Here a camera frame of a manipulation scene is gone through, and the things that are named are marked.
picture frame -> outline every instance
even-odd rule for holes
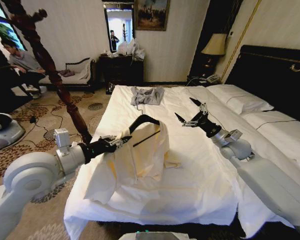
[[[166,31],[170,0],[135,0],[135,29]]]

robotic arm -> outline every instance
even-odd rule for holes
[[[102,153],[113,153],[131,138],[116,139],[109,135],[89,144],[70,146],[65,128],[56,129],[54,137],[58,146],[56,157],[46,152],[32,152],[19,157],[6,169],[0,186],[0,240],[6,239],[16,227],[24,206],[31,199],[42,198],[72,178],[78,166]]]
[[[190,98],[200,111],[191,121],[175,113],[182,126],[199,127],[219,147],[223,157],[236,168],[239,176],[275,214],[287,219],[300,232],[300,186],[270,160],[260,157],[239,130],[226,131],[208,119],[206,104]]]

floor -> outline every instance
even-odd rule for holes
[[[91,134],[95,132],[103,113],[108,105],[110,95],[105,89],[99,89],[94,94],[83,91],[72,91],[72,99],[88,125]],[[9,164],[16,158],[31,152],[48,152],[55,154],[56,145],[53,131],[66,128],[72,141],[80,142],[73,122],[67,113],[65,105],[54,91],[48,91],[39,99],[33,99],[11,113],[25,129],[26,133],[17,144],[0,150],[0,185],[3,184],[3,174]],[[32,116],[37,122],[30,123]],[[68,240],[68,234],[63,224],[63,215],[68,195],[72,189],[75,177],[54,189],[41,199],[29,202],[23,211],[20,223],[8,236],[8,240]],[[117,240],[124,233],[136,231],[174,231],[188,233],[198,240],[236,240],[244,236],[237,218],[231,226],[183,224],[178,226],[142,226],[133,223],[88,223],[81,240]],[[254,239],[276,239],[278,233],[299,238],[296,232],[279,223],[267,223]]]

bed post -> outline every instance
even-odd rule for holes
[[[46,18],[47,12],[44,9],[39,9],[38,12],[35,12],[32,16],[30,16],[21,5],[21,0],[2,1],[11,13],[11,23],[21,30],[24,38],[30,43],[36,60],[49,75],[50,82],[56,86],[57,94],[66,104],[66,110],[70,114],[75,128],[82,135],[83,142],[86,144],[89,143],[92,137],[88,132],[87,125],[80,115],[78,107],[74,104],[69,91],[62,84],[62,79],[56,71],[55,62],[42,45],[40,37],[36,31],[35,23]]]

white sofa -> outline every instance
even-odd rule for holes
[[[84,58],[78,62],[68,62],[65,69],[74,71],[73,76],[61,76],[62,83],[71,88],[88,88],[94,91],[96,87],[96,62],[90,57]],[[49,80],[49,76],[39,81],[41,86],[51,87],[53,84]]]

